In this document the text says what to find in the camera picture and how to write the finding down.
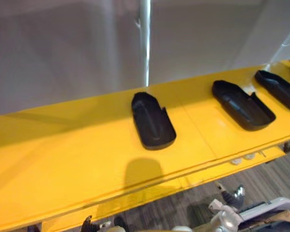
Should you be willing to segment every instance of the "yellow shelf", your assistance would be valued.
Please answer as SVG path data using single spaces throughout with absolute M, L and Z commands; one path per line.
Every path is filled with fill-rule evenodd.
M 286 64 L 273 65 L 273 72 L 290 81 Z M 91 207 L 290 139 L 290 111 L 252 80 L 260 68 L 0 116 L 0 231 Z M 255 89 L 276 121 L 260 131 L 241 129 L 211 95 L 218 79 Z M 142 147 L 131 116 L 137 91 L 166 106 L 177 133 L 168 148 Z
M 59 232 L 82 225 L 83 221 L 89 215 L 92 215 L 92 221 L 117 214 L 127 209 L 172 195 L 224 176 L 251 168 L 260 163 L 264 163 L 285 155 L 278 147 L 271 147 L 258 153 L 252 160 L 244 160 L 238 166 L 229 162 L 204 169 L 185 177 L 177 178 L 162 184 L 145 188 L 141 191 L 122 196 L 105 203 L 92 206 L 74 213 L 46 220 L 42 223 L 42 232 Z

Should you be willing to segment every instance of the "black plastic part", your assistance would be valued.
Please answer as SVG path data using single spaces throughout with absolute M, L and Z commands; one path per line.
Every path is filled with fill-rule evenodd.
M 255 74 L 256 80 L 263 85 L 275 98 L 290 109 L 290 83 L 280 76 L 259 70 Z
M 144 148 L 163 149 L 171 145 L 176 132 L 165 108 L 146 92 L 136 93 L 132 103 L 133 118 Z
M 215 81 L 212 91 L 222 107 L 245 130 L 260 130 L 276 119 L 255 93 L 249 96 L 235 84 Z
M 257 207 L 257 206 L 262 205 L 262 204 L 266 204 L 266 202 L 258 202 L 258 203 L 251 204 L 251 205 L 246 206 L 245 208 L 241 209 L 238 213 L 240 214 L 242 212 L 245 212 L 249 209 L 252 209 L 252 208 Z

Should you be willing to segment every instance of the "yellow platform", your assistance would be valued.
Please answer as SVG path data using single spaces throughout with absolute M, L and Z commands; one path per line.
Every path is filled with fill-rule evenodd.
M 289 65 L 280 62 L 272 65 L 271 71 L 290 81 Z M 41 221 L 44 228 L 60 230 L 48 222 L 97 208 L 100 211 L 93 215 L 101 218 L 244 169 L 225 162 L 290 139 L 290 110 L 253 79 L 261 68 L 0 116 L 0 231 Z M 259 131 L 243 130 L 211 94 L 213 81 L 220 79 L 255 91 L 276 114 L 276 120 Z M 148 151 L 142 147 L 130 104 L 137 91 L 147 91 L 166 106 L 177 133 L 168 148 Z M 281 155 L 256 157 L 245 167 Z M 209 176 L 200 180 L 199 172 Z M 189 180 L 185 179 L 188 175 L 192 175 Z M 142 197 L 135 194 L 140 191 Z M 99 206 L 107 202 L 101 211 Z

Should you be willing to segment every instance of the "metal part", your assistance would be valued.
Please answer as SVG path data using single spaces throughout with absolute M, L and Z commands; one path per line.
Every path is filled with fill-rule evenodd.
M 149 85 L 151 0 L 140 0 L 140 37 L 144 85 Z

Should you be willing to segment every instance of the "white wall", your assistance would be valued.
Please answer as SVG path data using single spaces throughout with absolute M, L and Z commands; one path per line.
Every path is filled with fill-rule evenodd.
M 140 87 L 137 9 L 0 0 L 0 114 Z M 290 0 L 153 0 L 151 28 L 150 84 L 290 58 Z

